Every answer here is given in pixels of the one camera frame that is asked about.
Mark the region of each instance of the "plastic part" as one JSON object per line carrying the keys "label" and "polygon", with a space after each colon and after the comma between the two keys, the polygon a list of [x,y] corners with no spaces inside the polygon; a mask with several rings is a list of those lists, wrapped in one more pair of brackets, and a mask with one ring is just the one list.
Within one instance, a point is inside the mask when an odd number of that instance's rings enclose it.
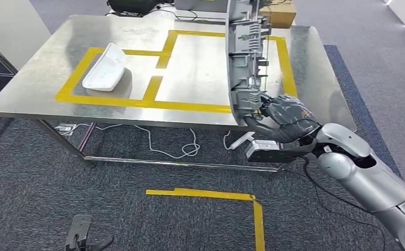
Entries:
{"label": "plastic part", "polygon": [[244,142],[248,141],[253,141],[253,135],[255,134],[255,132],[247,132],[246,134],[244,134],[243,136],[241,136],[237,141],[233,142],[231,144],[231,146],[229,147],[230,150],[234,150],[236,148],[238,148],[238,146],[242,145]]}
{"label": "plastic part", "polygon": [[114,43],[109,43],[104,53],[87,73],[82,86],[87,89],[111,92],[125,70],[125,53]]}
{"label": "plastic part", "polygon": [[265,0],[229,0],[226,20],[226,53],[230,106],[240,126],[243,118],[259,109],[261,77],[259,66],[268,62],[262,57],[264,38],[270,34],[266,19],[259,15]]}

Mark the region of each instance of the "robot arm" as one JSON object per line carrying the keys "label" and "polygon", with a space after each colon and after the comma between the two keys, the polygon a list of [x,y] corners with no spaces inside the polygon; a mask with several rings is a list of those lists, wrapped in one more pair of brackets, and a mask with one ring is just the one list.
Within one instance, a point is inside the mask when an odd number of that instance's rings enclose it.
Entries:
{"label": "robot arm", "polygon": [[319,168],[378,218],[405,250],[405,182],[376,156],[365,140],[339,124],[320,126],[297,98],[263,98],[267,101],[263,100],[261,113],[271,117],[280,128],[268,128],[253,117],[245,117],[246,124],[273,140],[282,143],[297,140],[304,147],[303,151],[272,150],[271,154],[279,158],[276,162],[292,161],[308,153],[305,146],[309,146],[318,158]]}

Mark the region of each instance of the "power cable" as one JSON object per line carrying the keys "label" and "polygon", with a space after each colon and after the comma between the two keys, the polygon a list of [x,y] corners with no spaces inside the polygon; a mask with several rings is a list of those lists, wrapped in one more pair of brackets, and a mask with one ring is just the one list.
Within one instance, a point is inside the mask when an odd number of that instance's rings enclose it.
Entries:
{"label": "power cable", "polygon": [[342,214],[342,213],[339,213],[339,212],[335,212],[335,211],[333,211],[333,210],[327,208],[327,207],[324,205],[324,203],[321,201],[321,199],[319,198],[318,188],[321,189],[321,190],[323,190],[323,191],[325,191],[325,192],[328,193],[329,195],[332,195],[333,197],[335,197],[335,198],[337,198],[337,199],[339,199],[339,200],[341,200],[341,201],[343,201],[343,202],[345,202],[345,203],[347,203],[347,204],[353,206],[354,208],[357,208],[357,209],[359,209],[359,210],[361,210],[361,211],[363,211],[363,212],[365,212],[365,213],[368,213],[368,214],[370,214],[370,215],[372,215],[372,214],[371,214],[369,211],[367,211],[366,209],[361,208],[361,207],[359,207],[359,206],[357,206],[357,205],[355,205],[355,204],[353,204],[353,203],[351,203],[351,202],[349,202],[349,201],[346,201],[346,200],[344,200],[344,199],[342,199],[342,198],[340,198],[340,197],[334,195],[333,193],[327,191],[324,187],[318,186],[317,182],[312,179],[312,177],[310,176],[310,174],[309,174],[308,171],[307,171],[307,167],[308,167],[308,165],[310,164],[310,161],[309,161],[308,158],[305,157],[305,156],[302,156],[302,157],[300,157],[300,158],[302,158],[302,159],[305,161],[304,164],[303,164],[303,170],[304,170],[304,172],[305,172],[306,174],[308,174],[307,177],[304,176],[304,175],[302,175],[302,174],[300,174],[300,173],[298,173],[298,172],[294,172],[294,171],[287,170],[287,169],[282,169],[282,171],[287,172],[287,173],[296,174],[296,175],[302,177],[303,179],[307,179],[308,181],[310,181],[310,182],[313,184],[314,188],[315,188],[316,198],[317,198],[317,200],[318,200],[319,205],[320,205],[322,208],[324,208],[325,210],[327,210],[328,212],[331,212],[331,213],[340,215],[340,216],[345,217],[345,218],[347,218],[347,219],[349,219],[349,220],[351,220],[351,221],[353,221],[353,222],[356,222],[356,223],[359,223],[359,224],[362,224],[362,225],[368,225],[368,226],[371,226],[371,227],[374,227],[374,228],[378,229],[378,230],[380,231],[382,237],[383,237],[383,248],[382,248],[382,250],[385,251],[386,239],[385,239],[384,231],[382,231],[382,229],[381,229],[379,226],[376,226],[376,225],[373,225],[373,224],[370,224],[370,223],[366,223],[366,222],[362,222],[362,221],[355,220],[355,219],[351,218],[350,216],[347,216],[347,215]]}

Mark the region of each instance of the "yellow tape marking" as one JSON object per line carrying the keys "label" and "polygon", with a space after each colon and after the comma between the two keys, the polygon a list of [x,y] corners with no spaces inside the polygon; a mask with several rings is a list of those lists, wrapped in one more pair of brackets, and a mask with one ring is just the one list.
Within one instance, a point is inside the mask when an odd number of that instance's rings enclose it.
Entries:
{"label": "yellow tape marking", "polygon": [[147,189],[145,190],[145,194],[253,201],[254,245],[256,247],[256,251],[265,251],[264,220],[262,214],[262,206],[256,201],[256,197],[254,195],[250,195],[248,193],[219,192],[219,191],[196,190],[187,188],[175,188],[173,191]]}
{"label": "yellow tape marking", "polygon": [[73,91],[76,84],[79,82],[80,78],[83,76],[85,71],[88,69],[88,66],[93,61],[95,56],[98,53],[102,53],[102,49],[103,48],[89,48],[88,49],[87,53],[85,53],[85,56],[78,63],[78,66],[73,70],[73,73],[70,75],[70,77],[67,79],[65,84],[62,86],[62,88],[56,94],[56,97],[58,95],[69,95]]}
{"label": "yellow tape marking", "polygon": [[175,43],[176,43],[177,39],[178,39],[178,33],[175,32],[174,30],[169,30],[168,37],[165,40],[164,47],[162,49],[162,53],[164,53],[164,56],[161,56],[159,58],[158,63],[156,64],[157,69],[167,68],[168,62],[170,61],[170,58],[171,58],[171,52],[173,51],[173,48],[175,47]]}
{"label": "yellow tape marking", "polygon": [[262,206],[256,200],[253,200],[253,218],[254,218],[254,245],[256,250],[265,250],[264,240],[264,217]]}
{"label": "yellow tape marking", "polygon": [[159,87],[162,81],[162,76],[152,76],[150,83],[148,83],[147,90],[145,91],[143,101],[155,101],[156,95],[158,94]]}
{"label": "yellow tape marking", "polygon": [[[156,68],[165,69],[171,58],[171,53],[176,44],[179,35],[190,36],[206,36],[206,37],[224,37],[224,33],[220,32],[203,32],[203,31],[187,31],[187,30],[170,30],[162,51],[143,51],[143,50],[123,50],[126,55],[143,55],[143,56],[158,56],[159,60]],[[290,66],[290,58],[284,38],[268,37],[270,40],[276,41],[279,61],[282,71],[282,85],[284,92],[292,96],[297,96],[296,87],[293,79],[293,72]],[[152,76],[152,79],[147,86],[147,90],[142,100],[126,99],[126,98],[108,98],[108,97],[93,97],[72,95],[76,84],[80,81],[83,74],[86,72],[95,56],[103,53],[105,48],[89,48],[87,53],[78,63],[73,73],[55,95],[56,101],[72,102],[78,104],[103,105],[103,106],[121,106],[121,107],[141,107],[141,108],[157,108],[157,109],[172,109],[185,111],[201,111],[201,112],[220,112],[231,113],[230,106],[183,103],[170,101],[155,101],[157,92],[159,91],[162,77]]]}
{"label": "yellow tape marking", "polygon": [[296,91],[295,79],[293,77],[292,66],[290,65],[290,56],[288,55],[287,44],[285,38],[270,37],[270,40],[276,41],[277,55],[282,72],[282,87],[285,94],[298,96]]}
{"label": "yellow tape marking", "polygon": [[230,106],[196,104],[196,103],[148,101],[148,100],[139,100],[139,99],[127,99],[127,98],[104,98],[104,97],[81,96],[81,95],[57,95],[56,100],[61,101],[61,102],[71,102],[71,103],[86,104],[86,105],[140,107],[140,108],[173,109],[173,110],[182,110],[182,111],[231,113]]}

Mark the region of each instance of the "black cable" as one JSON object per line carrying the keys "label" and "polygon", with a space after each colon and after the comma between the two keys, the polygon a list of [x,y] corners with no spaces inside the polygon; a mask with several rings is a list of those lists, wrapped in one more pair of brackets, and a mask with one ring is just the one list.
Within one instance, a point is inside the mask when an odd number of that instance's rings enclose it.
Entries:
{"label": "black cable", "polygon": [[184,17],[184,18],[191,18],[191,19],[185,20],[185,19],[180,19],[180,18],[176,15],[176,13],[171,12],[171,11],[169,11],[169,10],[161,9],[161,8],[160,8],[160,9],[154,9],[154,10],[152,10],[151,12],[147,13],[146,15],[148,15],[148,14],[150,14],[150,13],[153,13],[153,12],[158,12],[158,11],[163,11],[163,12],[172,13],[172,14],[176,17],[176,19],[181,20],[181,21],[194,21],[195,19],[198,18],[198,15],[197,15],[195,12],[191,11],[191,10],[189,10],[189,12],[195,14],[195,16],[194,16],[194,17]]}
{"label": "black cable", "polygon": [[118,16],[118,17],[142,17],[142,14],[134,13],[134,12],[109,12],[109,13],[105,14],[105,16],[108,16],[110,14]]}
{"label": "black cable", "polygon": [[323,186],[321,186],[320,184],[318,184],[318,183],[310,176],[310,173],[308,172],[308,169],[307,169],[307,168],[308,168],[308,165],[310,164],[310,161],[308,160],[308,158],[305,157],[305,156],[301,156],[300,158],[302,158],[302,159],[305,161],[305,162],[304,162],[304,165],[303,165],[303,170],[304,170],[305,176],[307,176],[307,179],[310,180],[310,182],[313,183],[313,185],[315,185],[315,187],[317,187],[317,188],[321,189],[322,191],[328,193],[329,195],[331,195],[331,196],[337,198],[338,200],[340,200],[340,201],[342,201],[342,202],[344,202],[344,203],[346,203],[346,204],[348,204],[348,205],[351,205],[351,206],[354,207],[354,208],[357,208],[357,209],[359,209],[359,210],[361,210],[361,211],[364,211],[364,212],[366,212],[366,213],[371,214],[371,212],[368,211],[367,209],[362,208],[362,207],[360,207],[360,206],[358,206],[358,205],[356,205],[356,204],[354,204],[354,203],[351,203],[351,202],[349,202],[349,201],[347,201],[347,200],[342,199],[341,197],[339,197],[339,196],[333,194],[332,192],[330,192],[329,190],[325,189]]}
{"label": "black cable", "polygon": [[278,4],[283,4],[283,3],[287,2],[287,1],[288,1],[288,0],[284,0],[284,1],[280,2],[280,3],[274,3],[274,4],[269,4],[269,5],[278,5]]}
{"label": "black cable", "polygon": [[[302,178],[307,179],[308,181],[311,182],[311,180],[310,180],[308,177],[305,177],[304,175],[302,175],[302,174],[300,174],[300,173],[298,173],[298,172],[294,172],[294,171],[290,171],[290,170],[286,170],[286,169],[283,169],[283,171],[284,171],[284,172],[288,172],[288,173],[292,173],[292,174],[296,174],[296,175],[301,176]],[[324,205],[324,203],[321,201],[321,199],[319,198],[318,187],[317,187],[316,185],[314,185],[314,188],[315,188],[316,198],[317,198],[317,200],[318,200],[319,205],[320,205],[322,208],[324,208],[325,210],[327,210],[328,212],[331,212],[331,213],[334,213],[334,214],[343,216],[343,217],[345,217],[345,218],[347,218],[347,219],[349,219],[349,220],[351,220],[351,221],[353,221],[353,222],[356,222],[356,223],[359,223],[359,224],[362,224],[362,225],[372,226],[372,227],[378,229],[378,230],[381,232],[381,235],[382,235],[382,237],[383,237],[383,241],[384,241],[384,242],[383,242],[383,251],[385,251],[386,239],[385,239],[384,231],[382,231],[382,229],[381,229],[379,226],[373,225],[373,224],[370,224],[370,223],[366,223],[366,222],[362,222],[362,221],[355,220],[355,219],[351,218],[350,216],[347,216],[347,215],[342,214],[342,213],[335,212],[335,211],[333,211],[333,210],[327,208],[327,207]]]}

